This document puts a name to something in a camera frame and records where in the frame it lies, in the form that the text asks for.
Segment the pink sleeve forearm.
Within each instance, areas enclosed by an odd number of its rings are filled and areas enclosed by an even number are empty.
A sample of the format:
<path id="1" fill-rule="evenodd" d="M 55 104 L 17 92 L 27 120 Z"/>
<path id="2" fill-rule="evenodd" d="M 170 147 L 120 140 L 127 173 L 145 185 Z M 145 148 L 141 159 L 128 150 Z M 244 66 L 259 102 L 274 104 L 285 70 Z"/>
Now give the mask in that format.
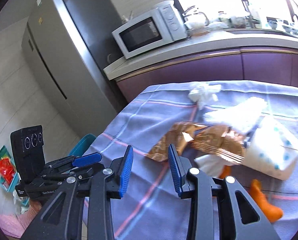
<path id="1" fill-rule="evenodd" d="M 7 236 L 20 238 L 41 210 L 39 201 L 29 200 L 29 209 L 20 215 L 0 214 L 0 228 Z"/>

